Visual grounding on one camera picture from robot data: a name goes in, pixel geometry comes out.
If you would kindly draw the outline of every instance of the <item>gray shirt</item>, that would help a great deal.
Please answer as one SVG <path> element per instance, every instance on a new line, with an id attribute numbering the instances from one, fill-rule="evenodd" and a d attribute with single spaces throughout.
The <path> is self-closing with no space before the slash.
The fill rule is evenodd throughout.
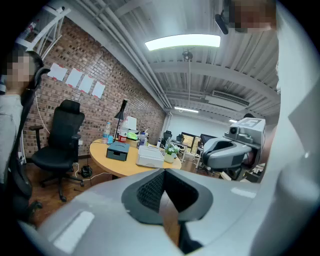
<path id="1" fill-rule="evenodd" d="M 11 151 L 17 139 L 22 105 L 20 95 L 0 95 L 0 183 L 5 182 L 5 173 Z"/>

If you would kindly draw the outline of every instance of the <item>paper on wall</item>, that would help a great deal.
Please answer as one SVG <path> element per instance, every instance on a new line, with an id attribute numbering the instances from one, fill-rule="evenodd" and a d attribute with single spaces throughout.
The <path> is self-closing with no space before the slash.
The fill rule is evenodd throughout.
<path id="1" fill-rule="evenodd" d="M 93 88 L 92 95 L 98 97 L 99 99 L 102 96 L 102 93 L 104 92 L 105 85 L 101 84 L 99 81 L 96 82 L 95 87 Z"/>
<path id="2" fill-rule="evenodd" d="M 93 82 L 94 79 L 86 74 L 80 83 L 79 90 L 88 93 Z"/>
<path id="3" fill-rule="evenodd" d="M 53 63 L 50 72 L 47 74 L 49 77 L 52 77 L 54 80 L 62 81 L 67 73 L 67 69 L 63 66 L 60 66 L 56 63 Z"/>
<path id="4" fill-rule="evenodd" d="M 70 87 L 76 88 L 81 76 L 82 72 L 73 68 L 65 83 Z"/>

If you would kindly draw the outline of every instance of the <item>white flower pot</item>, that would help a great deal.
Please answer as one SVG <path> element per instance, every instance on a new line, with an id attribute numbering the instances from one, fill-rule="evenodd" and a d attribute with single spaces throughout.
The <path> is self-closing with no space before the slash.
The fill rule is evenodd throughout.
<path id="1" fill-rule="evenodd" d="M 164 161 L 166 161 L 167 163 L 173 163 L 174 160 L 175 158 L 172 155 L 165 153 Z"/>

